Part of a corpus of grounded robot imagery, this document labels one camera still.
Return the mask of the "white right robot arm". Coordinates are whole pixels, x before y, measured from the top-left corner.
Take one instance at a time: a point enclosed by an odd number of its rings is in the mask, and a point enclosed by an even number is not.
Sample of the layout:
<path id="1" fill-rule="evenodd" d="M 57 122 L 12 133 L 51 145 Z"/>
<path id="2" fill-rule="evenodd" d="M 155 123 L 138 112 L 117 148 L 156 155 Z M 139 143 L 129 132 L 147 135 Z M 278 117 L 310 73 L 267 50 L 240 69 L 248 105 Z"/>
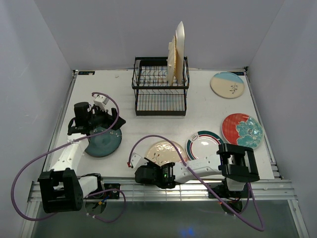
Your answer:
<path id="1" fill-rule="evenodd" d="M 220 144 L 218 151 L 204 159 L 186 162 L 170 162 L 157 165 L 147 158 L 132 153 L 129 167 L 135 168 L 137 183 L 155 185 L 159 188 L 175 188 L 197 177 L 222 175 L 226 183 L 226 195 L 235 197 L 244 184 L 260 180 L 254 151 L 252 148 L 233 144 Z"/>

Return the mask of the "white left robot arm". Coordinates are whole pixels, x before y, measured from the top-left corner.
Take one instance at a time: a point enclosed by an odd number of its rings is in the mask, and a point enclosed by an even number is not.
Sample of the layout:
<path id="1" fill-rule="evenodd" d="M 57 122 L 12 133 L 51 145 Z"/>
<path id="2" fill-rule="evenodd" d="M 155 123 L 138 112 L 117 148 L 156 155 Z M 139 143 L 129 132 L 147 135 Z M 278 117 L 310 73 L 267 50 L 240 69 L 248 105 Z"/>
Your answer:
<path id="1" fill-rule="evenodd" d="M 75 117 L 68 124 L 67 141 L 57 162 L 38 179 L 42 204 L 46 213 L 79 211 L 83 199 L 91 194 L 100 198 L 105 193 L 98 173 L 77 175 L 85 154 L 102 158 L 112 154 L 122 142 L 121 127 L 126 123 L 116 108 L 106 109 L 108 100 L 98 96 L 93 105 L 74 105 Z"/>

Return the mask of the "woven bamboo square tray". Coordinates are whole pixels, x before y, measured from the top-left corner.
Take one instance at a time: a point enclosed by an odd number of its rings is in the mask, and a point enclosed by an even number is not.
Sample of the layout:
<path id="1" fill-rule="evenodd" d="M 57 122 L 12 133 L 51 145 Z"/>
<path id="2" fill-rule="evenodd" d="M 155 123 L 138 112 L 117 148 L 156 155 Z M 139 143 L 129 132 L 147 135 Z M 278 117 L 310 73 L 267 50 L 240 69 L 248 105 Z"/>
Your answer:
<path id="1" fill-rule="evenodd" d="M 177 49 L 176 49 L 176 36 L 173 36 L 172 41 L 168 44 L 168 57 L 167 57 L 167 75 L 166 79 L 168 85 L 173 84 L 176 75 L 176 59 L 177 59 Z"/>

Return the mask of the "cream pink floral plate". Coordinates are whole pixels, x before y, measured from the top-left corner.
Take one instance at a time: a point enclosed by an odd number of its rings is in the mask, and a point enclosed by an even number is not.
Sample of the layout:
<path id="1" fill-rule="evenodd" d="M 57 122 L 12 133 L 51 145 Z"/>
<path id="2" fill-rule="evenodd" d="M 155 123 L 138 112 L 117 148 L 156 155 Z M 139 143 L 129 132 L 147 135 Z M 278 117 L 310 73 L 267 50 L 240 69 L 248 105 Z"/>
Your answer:
<path id="1" fill-rule="evenodd" d="M 145 153 L 145 157 L 159 166 L 182 162 L 175 148 L 165 140 L 153 144 Z"/>

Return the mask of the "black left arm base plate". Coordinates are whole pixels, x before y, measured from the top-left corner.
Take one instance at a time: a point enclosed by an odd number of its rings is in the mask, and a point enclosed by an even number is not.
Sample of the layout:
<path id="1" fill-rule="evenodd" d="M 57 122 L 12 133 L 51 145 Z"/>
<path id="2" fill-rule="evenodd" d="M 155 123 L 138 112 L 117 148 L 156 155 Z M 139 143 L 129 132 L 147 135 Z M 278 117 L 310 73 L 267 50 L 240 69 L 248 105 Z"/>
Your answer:
<path id="1" fill-rule="evenodd" d="M 109 189 L 120 189 L 120 184 L 119 183 L 104 183 L 103 190 L 109 190 Z M 119 199 L 119 198 L 120 198 L 120 193 L 116 190 L 107 191 L 101 195 L 102 200 Z"/>

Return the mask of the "white rectangular plate black rim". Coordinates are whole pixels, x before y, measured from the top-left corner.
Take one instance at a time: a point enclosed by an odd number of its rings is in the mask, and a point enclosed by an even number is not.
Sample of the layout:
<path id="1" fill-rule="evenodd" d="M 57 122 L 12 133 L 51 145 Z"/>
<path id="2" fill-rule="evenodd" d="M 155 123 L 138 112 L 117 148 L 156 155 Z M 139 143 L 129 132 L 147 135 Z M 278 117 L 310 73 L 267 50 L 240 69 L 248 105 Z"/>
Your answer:
<path id="1" fill-rule="evenodd" d="M 184 48 L 185 48 L 185 30 L 184 24 L 181 21 L 175 31 L 176 36 L 176 72 L 175 76 L 178 84 L 182 84 L 183 78 L 183 62 L 184 62 Z"/>

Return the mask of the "dark teal round plate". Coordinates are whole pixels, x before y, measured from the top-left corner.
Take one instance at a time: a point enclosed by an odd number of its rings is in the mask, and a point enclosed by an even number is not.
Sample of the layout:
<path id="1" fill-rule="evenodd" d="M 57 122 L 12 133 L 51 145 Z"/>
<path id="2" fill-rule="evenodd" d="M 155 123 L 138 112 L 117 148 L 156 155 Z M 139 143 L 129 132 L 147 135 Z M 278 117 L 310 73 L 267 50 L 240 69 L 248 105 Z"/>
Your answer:
<path id="1" fill-rule="evenodd" d="M 121 129 L 110 129 L 107 133 L 89 139 L 85 153 L 92 157 L 101 158 L 112 154 L 118 149 L 122 141 Z"/>

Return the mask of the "white plate green red rim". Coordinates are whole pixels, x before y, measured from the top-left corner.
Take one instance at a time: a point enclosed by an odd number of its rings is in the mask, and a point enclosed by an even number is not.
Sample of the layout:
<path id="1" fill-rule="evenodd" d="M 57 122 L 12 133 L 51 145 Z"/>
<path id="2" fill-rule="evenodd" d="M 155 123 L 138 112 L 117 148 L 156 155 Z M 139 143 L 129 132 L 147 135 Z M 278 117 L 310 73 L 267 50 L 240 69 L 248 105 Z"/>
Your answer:
<path id="1" fill-rule="evenodd" d="M 190 161 L 205 159 L 210 155 L 216 154 L 218 146 L 222 143 L 224 142 L 220 136 L 211 131 L 197 131 L 186 142 L 185 149 L 188 159 Z"/>

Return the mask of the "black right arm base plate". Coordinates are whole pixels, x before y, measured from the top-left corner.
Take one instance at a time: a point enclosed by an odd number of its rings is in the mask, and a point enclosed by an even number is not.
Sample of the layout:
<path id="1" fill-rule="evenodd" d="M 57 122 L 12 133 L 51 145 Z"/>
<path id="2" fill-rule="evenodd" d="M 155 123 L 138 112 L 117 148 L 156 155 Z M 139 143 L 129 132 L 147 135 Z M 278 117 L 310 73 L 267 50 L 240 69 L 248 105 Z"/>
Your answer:
<path id="1" fill-rule="evenodd" d="M 248 188 L 244 185 L 242 191 L 229 191 L 225 181 L 217 183 L 208 183 L 209 187 L 220 197 L 229 200 L 239 200 L 248 197 Z"/>

